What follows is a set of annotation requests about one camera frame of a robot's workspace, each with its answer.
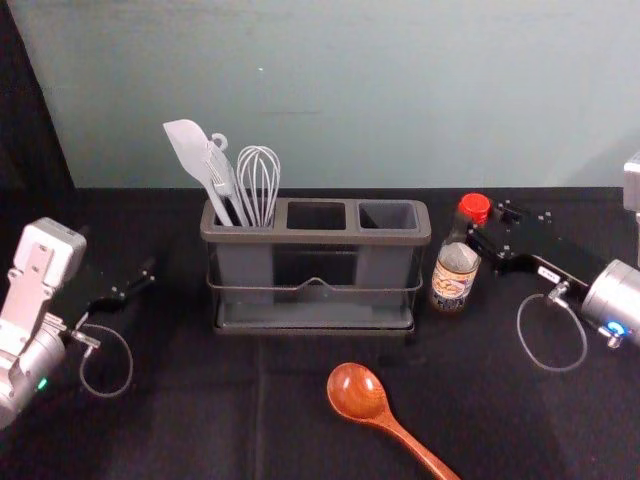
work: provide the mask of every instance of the black table surface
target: black table surface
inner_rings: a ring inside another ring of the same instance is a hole
[[[428,276],[463,192],[282,195],[425,202],[433,228]],[[559,235],[603,258],[635,264],[636,225],[619,189],[485,193],[551,211]],[[212,329],[204,285],[204,200],[199,190],[85,190],[44,205],[0,193],[3,272],[22,227],[43,215],[72,228],[88,224],[85,261],[105,271],[132,271],[151,254],[162,258],[152,290],[124,312],[94,319],[129,341],[131,389],[115,400],[89,395],[77,376],[82,349],[71,347],[49,387],[0,433],[3,478],[429,478],[393,439],[330,409],[327,376],[345,361],[369,366],[398,420],[464,479],[640,478],[640,349],[623,344],[610,351],[588,331],[589,353],[579,369],[553,374],[537,368],[518,341],[515,322],[526,296],[548,292],[545,280],[495,277],[483,264],[459,316],[438,314],[424,295],[418,298],[416,332],[408,342],[223,336]],[[0,298],[6,288],[3,282]],[[543,317],[531,324],[538,329],[531,333],[534,347],[548,358],[579,351],[570,321]],[[121,377],[123,351],[100,338],[105,354],[93,375]]]

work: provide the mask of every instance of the gray cable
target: gray cable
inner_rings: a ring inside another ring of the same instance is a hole
[[[584,327],[580,323],[578,316],[575,314],[573,310],[571,310],[570,308],[565,309],[569,312],[569,314],[571,315],[571,318],[573,319],[576,326],[578,327],[578,332],[580,333],[580,338],[582,340],[582,354],[580,355],[580,358],[578,358],[578,360],[576,360],[571,365],[567,365],[566,367],[552,367],[550,365],[545,365],[535,357],[535,355],[531,352],[531,350],[527,346],[527,343],[524,341],[524,336],[522,335],[522,327],[521,327],[522,311],[524,310],[524,307],[527,305],[527,303],[529,303],[531,300],[533,300],[534,298],[541,298],[544,296],[545,295],[543,295],[542,293],[535,293],[525,298],[520,304],[520,308],[518,309],[518,318],[516,321],[516,327],[518,329],[518,337],[520,338],[520,342],[522,343],[522,347],[524,348],[524,351],[527,352],[527,355],[529,355],[529,358],[531,358],[531,360],[533,360],[533,363],[535,363],[538,367],[542,368],[543,370],[547,370],[548,372],[555,372],[555,373],[570,372],[571,370],[575,370],[580,365],[582,365],[582,362],[584,362],[584,360],[587,358],[587,350],[588,350],[587,334],[585,333]]]
[[[102,325],[94,325],[93,323],[84,323],[87,320],[88,317],[89,316],[85,314],[85,316],[83,316],[82,319],[80,319],[80,321],[76,324],[76,330],[77,330],[78,326],[80,326],[80,327],[85,326],[85,327],[89,327],[89,328],[97,328],[98,330],[104,330],[106,332],[109,332],[109,333],[112,333],[113,335],[115,335],[115,337],[118,340],[120,340],[120,342],[122,342],[122,345],[124,346],[125,350],[127,351],[127,357],[129,359],[129,373],[127,375],[127,380],[124,382],[124,385],[122,387],[120,387],[118,390],[115,390],[113,392],[99,392],[99,391],[97,391],[96,389],[94,389],[93,387],[91,387],[89,385],[89,383],[87,382],[87,379],[84,376],[84,369],[85,369],[85,367],[87,365],[87,360],[89,359],[89,357],[93,353],[93,348],[89,347],[87,349],[87,351],[85,352],[84,356],[82,357],[82,361],[80,362],[80,381],[82,382],[82,385],[84,385],[84,388],[89,390],[89,392],[93,393],[97,397],[100,397],[100,398],[114,398],[114,397],[117,397],[118,395],[123,394],[127,390],[127,388],[129,388],[129,385],[131,385],[131,380],[133,379],[133,354],[131,353],[131,348],[129,348],[129,344],[122,337],[122,335],[120,335],[118,332],[116,332],[112,328],[104,327]]]

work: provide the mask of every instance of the utensil holder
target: utensil holder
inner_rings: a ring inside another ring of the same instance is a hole
[[[237,333],[397,333],[431,239],[412,200],[279,198],[271,228],[225,227],[206,202],[200,233],[216,327]]]

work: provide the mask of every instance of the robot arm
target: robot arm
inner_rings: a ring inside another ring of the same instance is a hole
[[[80,269],[86,246],[84,236],[49,218],[22,232],[0,313],[0,429],[11,424],[46,383],[64,358],[69,339],[91,351],[100,347],[75,324],[65,325],[63,318],[75,322],[82,314],[117,311],[155,280],[149,263],[119,289],[90,266]]]
[[[59,334],[65,328],[48,307],[78,270],[86,246],[82,235],[49,218],[22,232],[0,313],[0,428],[13,422],[64,357]]]
[[[636,212],[640,225],[640,152],[624,171],[624,207]],[[578,310],[609,347],[617,348],[624,337],[640,346],[640,271],[558,237],[550,212],[534,215],[508,200],[492,201],[491,207],[485,225],[468,225],[472,249],[500,273],[526,271],[552,282],[548,300]]]

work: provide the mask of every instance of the wooden spoon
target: wooden spoon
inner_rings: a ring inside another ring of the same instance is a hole
[[[343,417],[379,428],[402,442],[440,480],[460,480],[442,461],[394,418],[380,380],[363,365],[338,365],[327,380],[327,396]]]

